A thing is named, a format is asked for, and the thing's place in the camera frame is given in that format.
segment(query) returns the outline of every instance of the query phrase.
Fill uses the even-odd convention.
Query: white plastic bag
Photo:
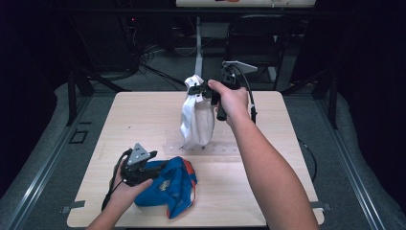
[[[200,85],[203,80],[193,75],[185,80],[189,89]],[[214,110],[211,99],[204,98],[201,94],[187,95],[182,107],[182,125],[180,130],[183,135],[182,148],[191,150],[196,147],[206,146],[213,136]]]

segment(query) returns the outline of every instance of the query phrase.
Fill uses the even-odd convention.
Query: black chair
[[[287,42],[297,20],[287,15],[246,14],[233,20],[226,37],[224,60],[238,60],[247,64],[276,68],[273,90],[278,78]]]

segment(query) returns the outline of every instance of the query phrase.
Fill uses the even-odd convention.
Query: blue bag
[[[160,166],[164,162],[147,162],[146,169]],[[168,161],[158,178],[135,198],[134,203],[138,206],[167,204],[167,216],[173,219],[192,206],[196,184],[197,178],[191,162],[176,156]]]

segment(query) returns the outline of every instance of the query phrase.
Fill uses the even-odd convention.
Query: wooden table
[[[76,201],[84,207],[72,209],[71,227],[87,226],[101,211],[113,167],[121,154],[140,143],[158,150],[152,160],[180,155],[192,162],[198,183],[193,206],[175,219],[167,207],[132,205],[116,226],[122,227],[223,227],[264,226],[265,219],[249,187],[237,144],[225,122],[215,121],[214,137],[204,149],[178,150],[181,107],[186,92],[124,92],[116,96]],[[257,125],[300,177],[310,201],[318,198],[310,180],[301,149],[279,92],[254,92]],[[323,212],[314,210],[318,222]]]
[[[316,0],[239,0],[238,2],[215,1],[215,0],[176,0],[177,7],[237,7],[237,8],[312,8]]]

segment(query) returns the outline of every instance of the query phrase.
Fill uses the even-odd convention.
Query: gray carpet
[[[282,69],[279,89],[288,86],[288,77],[294,63],[293,56],[286,59],[287,63]],[[219,75],[221,57],[211,53],[208,49],[204,59],[204,78],[212,78]],[[194,56],[181,57],[176,54],[165,52],[155,53],[148,65],[161,70],[179,80],[191,76],[194,72]],[[151,73],[145,73],[143,68],[136,75],[115,80],[119,86],[133,91],[173,91],[181,89],[180,85],[170,85],[167,81]],[[87,164],[96,146],[103,123],[107,116],[110,105],[113,102],[114,94],[104,85],[93,82],[96,94],[87,100],[79,96],[79,104],[83,106],[83,112],[79,114],[77,122],[72,127],[78,131],[87,131],[87,136],[82,144],[69,144],[72,137],[71,132],[65,126],[68,121],[67,87],[62,85],[57,91],[58,106],[53,120],[44,132],[37,147],[33,151],[27,164],[20,175],[11,185],[8,192],[0,200],[0,228],[6,229],[13,218],[13,214],[19,208],[21,199],[37,172],[41,170],[49,155],[57,149],[58,140],[65,133],[70,135],[64,138],[61,155],[56,160],[51,176],[47,178],[46,186],[39,191],[40,196],[34,200],[31,210],[27,211],[26,218],[20,220],[20,229],[70,229],[66,225],[68,214],[61,214],[62,206],[69,205],[75,200],[82,177]],[[307,144],[313,152],[317,162],[317,174],[314,181],[316,193],[320,200],[332,206],[332,210],[325,211],[325,223],[322,229],[371,229],[368,219],[365,216],[362,206],[359,203],[356,193],[349,181],[342,161],[339,157],[339,150],[329,129],[329,124],[324,121],[326,116],[323,109],[324,102],[313,101],[309,96],[309,89],[304,88],[292,96],[285,96],[284,100],[288,108],[289,116],[298,138]],[[378,215],[386,229],[406,229],[406,218],[400,212],[397,204],[383,191],[379,182],[374,177],[371,169],[365,164],[357,142],[356,133],[353,129],[348,106],[345,100],[339,97],[337,107],[338,132],[345,141],[351,159],[359,172],[370,196],[376,207]],[[311,175],[315,173],[316,163],[313,161],[310,152],[302,146],[306,164]]]

